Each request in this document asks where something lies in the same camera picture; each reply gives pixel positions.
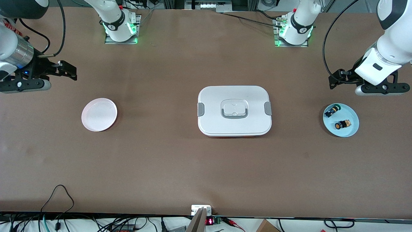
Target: white bracket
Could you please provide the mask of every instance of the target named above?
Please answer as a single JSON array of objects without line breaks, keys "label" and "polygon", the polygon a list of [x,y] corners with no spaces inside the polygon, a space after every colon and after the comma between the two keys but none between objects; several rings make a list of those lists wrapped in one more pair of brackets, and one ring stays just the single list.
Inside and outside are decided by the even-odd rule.
[{"label": "white bracket", "polygon": [[210,205],[192,205],[191,215],[194,216],[200,208],[206,208],[207,216],[212,216],[212,207]]}]

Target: black connector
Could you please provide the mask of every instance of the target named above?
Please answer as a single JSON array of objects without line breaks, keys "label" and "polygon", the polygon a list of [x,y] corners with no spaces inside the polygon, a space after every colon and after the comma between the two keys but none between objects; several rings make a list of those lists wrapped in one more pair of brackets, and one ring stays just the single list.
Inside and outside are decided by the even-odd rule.
[{"label": "black connector", "polygon": [[163,218],[162,218],[162,222],[160,223],[162,225],[162,232],[169,232],[164,224]]},{"label": "black connector", "polygon": [[54,230],[55,230],[55,231],[58,231],[60,228],[61,228],[61,224],[60,224],[60,223],[56,223],[56,224],[54,225]]}]

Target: white plastic container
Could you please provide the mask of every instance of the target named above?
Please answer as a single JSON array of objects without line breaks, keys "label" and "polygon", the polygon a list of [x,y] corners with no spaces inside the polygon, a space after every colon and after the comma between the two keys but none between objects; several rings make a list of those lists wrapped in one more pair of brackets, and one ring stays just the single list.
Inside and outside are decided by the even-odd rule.
[{"label": "white plastic container", "polygon": [[199,129],[211,137],[266,134],[272,126],[269,95],[255,85],[208,86],[199,93]]}]

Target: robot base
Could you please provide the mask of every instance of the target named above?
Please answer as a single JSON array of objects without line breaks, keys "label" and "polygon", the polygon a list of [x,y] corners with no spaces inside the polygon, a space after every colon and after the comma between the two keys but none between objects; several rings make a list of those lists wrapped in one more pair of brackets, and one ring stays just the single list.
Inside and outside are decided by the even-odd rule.
[{"label": "robot base", "polygon": [[134,28],[136,30],[136,34],[132,35],[128,40],[123,41],[123,42],[116,42],[116,41],[112,40],[107,33],[105,33],[106,37],[105,37],[104,43],[105,44],[136,44],[138,42],[138,37],[139,37],[141,18],[142,18],[142,16],[140,14],[136,15],[135,23],[137,25],[134,26]]},{"label": "robot base", "polygon": [[[278,22],[277,20],[273,19],[272,20],[273,25],[280,25],[280,22]],[[286,42],[282,37],[279,36],[279,33],[282,29],[281,28],[277,28],[277,27],[273,27],[273,35],[275,37],[275,45],[277,47],[308,47],[308,39],[306,39],[306,41],[303,44],[300,45],[292,45],[288,42]]]}]

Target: red and white label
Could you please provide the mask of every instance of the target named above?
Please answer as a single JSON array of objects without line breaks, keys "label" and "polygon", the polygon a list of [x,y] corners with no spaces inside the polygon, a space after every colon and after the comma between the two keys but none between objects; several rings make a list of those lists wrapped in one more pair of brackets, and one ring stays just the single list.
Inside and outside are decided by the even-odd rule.
[{"label": "red and white label", "polygon": [[17,35],[23,37],[23,34],[19,30],[17,30],[11,23],[9,23],[6,19],[0,21],[0,25],[4,25],[8,29],[14,31]]}]

